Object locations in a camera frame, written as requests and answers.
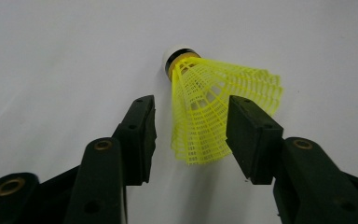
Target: yellow shuttlecock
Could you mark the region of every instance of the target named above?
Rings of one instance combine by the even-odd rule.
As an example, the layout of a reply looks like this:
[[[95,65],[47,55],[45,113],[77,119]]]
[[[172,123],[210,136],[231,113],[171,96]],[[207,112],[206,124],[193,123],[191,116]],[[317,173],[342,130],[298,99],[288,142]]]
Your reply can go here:
[[[272,115],[282,95],[280,77],[265,69],[203,59],[187,46],[164,53],[172,82],[172,149],[187,164],[231,153],[226,143],[229,95],[251,99]]]

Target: yellow mesh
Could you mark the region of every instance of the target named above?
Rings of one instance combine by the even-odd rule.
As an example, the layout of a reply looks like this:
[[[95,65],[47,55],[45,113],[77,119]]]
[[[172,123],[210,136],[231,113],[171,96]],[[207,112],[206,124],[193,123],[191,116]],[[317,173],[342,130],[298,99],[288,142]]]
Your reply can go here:
[[[172,149],[187,164],[231,153],[226,144],[229,95],[249,98],[272,115],[282,95],[280,77],[267,70],[184,58],[172,71]]]

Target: screw hole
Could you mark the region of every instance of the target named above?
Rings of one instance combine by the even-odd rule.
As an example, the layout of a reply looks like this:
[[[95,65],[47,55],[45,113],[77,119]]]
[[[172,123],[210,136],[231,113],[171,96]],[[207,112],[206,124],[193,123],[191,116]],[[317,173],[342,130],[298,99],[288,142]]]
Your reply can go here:
[[[312,149],[312,144],[309,141],[297,139],[293,142],[293,144],[296,147],[302,148],[302,149]]]
[[[25,184],[25,180],[21,177],[10,179],[0,185],[0,196],[7,196],[13,194],[19,191],[20,189],[22,189],[24,184]]]
[[[84,212],[87,214],[95,214],[101,210],[101,204],[98,201],[90,201],[84,205]]]
[[[97,150],[105,150],[112,146],[112,142],[110,141],[100,141],[95,144],[94,148]]]

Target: shuttlecock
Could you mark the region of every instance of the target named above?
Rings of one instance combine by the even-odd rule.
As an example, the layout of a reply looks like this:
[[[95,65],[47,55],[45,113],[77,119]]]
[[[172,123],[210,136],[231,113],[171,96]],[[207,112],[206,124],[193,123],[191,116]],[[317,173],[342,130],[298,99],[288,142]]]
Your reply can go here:
[[[229,95],[253,100],[272,115],[282,95],[280,77],[265,69],[203,59],[188,46],[164,53],[172,82],[172,149],[187,164],[204,164],[231,153],[226,143]]]

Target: white table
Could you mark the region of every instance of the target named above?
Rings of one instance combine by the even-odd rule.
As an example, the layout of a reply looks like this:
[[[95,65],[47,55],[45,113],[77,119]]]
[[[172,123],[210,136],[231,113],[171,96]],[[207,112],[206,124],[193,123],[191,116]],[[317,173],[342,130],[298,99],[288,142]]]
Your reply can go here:
[[[285,93],[284,137],[319,143],[358,176],[358,1],[0,1],[0,177],[46,181],[110,136],[138,97],[156,97],[149,184],[128,188],[129,222],[281,223],[272,186],[233,156],[187,166],[170,150],[163,51],[267,68]]]

